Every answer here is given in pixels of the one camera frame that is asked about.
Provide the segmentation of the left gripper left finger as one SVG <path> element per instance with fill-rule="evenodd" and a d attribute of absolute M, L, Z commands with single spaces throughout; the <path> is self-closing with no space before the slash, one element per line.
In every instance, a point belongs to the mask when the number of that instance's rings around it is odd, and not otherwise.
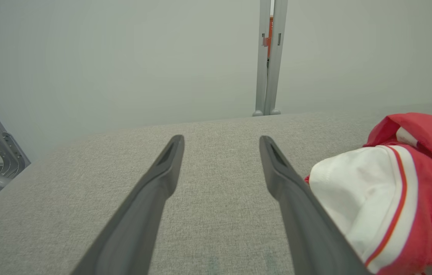
<path fill-rule="evenodd" d="M 183 135 L 169 140 L 87 249 L 73 275 L 148 274 L 162 212 L 178 183 L 184 146 Z"/>

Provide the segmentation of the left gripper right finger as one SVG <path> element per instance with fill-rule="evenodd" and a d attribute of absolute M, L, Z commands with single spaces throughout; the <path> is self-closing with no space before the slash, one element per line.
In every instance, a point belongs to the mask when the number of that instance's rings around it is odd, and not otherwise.
<path fill-rule="evenodd" d="M 345 236 L 270 136 L 259 139 L 269 193 L 279 202 L 297 275 L 368 275 Z"/>

